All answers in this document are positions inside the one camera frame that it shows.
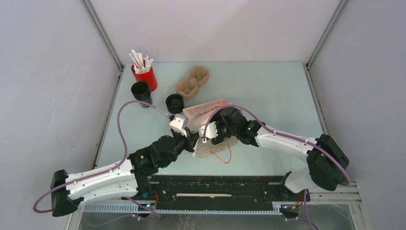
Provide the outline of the beige paper bag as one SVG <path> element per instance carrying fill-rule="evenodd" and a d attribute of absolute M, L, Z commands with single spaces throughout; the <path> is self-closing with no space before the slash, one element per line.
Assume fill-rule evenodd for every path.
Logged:
<path fill-rule="evenodd" d="M 188 118 L 187 127 L 199 134 L 193 157 L 214 156 L 222 150 L 229 150 L 230 147 L 238 143 L 236 137 L 221 137 L 220 122 L 214 121 L 215 117 L 212 117 L 210 122 L 208 121 L 210 115 L 217 108 L 228 104 L 231 104 L 231 102 L 226 99 L 218 99 L 183 109 L 183 114 Z"/>

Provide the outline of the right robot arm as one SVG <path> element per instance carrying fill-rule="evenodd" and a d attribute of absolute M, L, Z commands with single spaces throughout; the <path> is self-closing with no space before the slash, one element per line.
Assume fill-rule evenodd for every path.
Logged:
<path fill-rule="evenodd" d="M 280 131 L 242 106 L 230 104 L 214 109 L 203 126 L 202 135 L 204 142 L 236 137 L 245 145 L 278 150 L 306 163 L 305 168 L 284 176 L 278 188 L 284 200 L 291 200 L 309 188 L 335 191 L 339 185 L 351 183 L 346 171 L 350 161 L 331 136 L 308 138 Z"/>

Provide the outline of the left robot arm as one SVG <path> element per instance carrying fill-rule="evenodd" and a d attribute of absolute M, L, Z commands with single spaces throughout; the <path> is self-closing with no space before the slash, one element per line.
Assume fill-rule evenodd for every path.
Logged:
<path fill-rule="evenodd" d="M 147 199 L 152 191 L 148 177 L 175 162 L 183 151 L 193 153 L 198 138 L 190 131 L 185 136 L 173 131 L 129 154 L 124 162 L 80 173 L 56 171 L 51 181 L 52 216 L 65 216 L 86 204 L 116 197 Z"/>

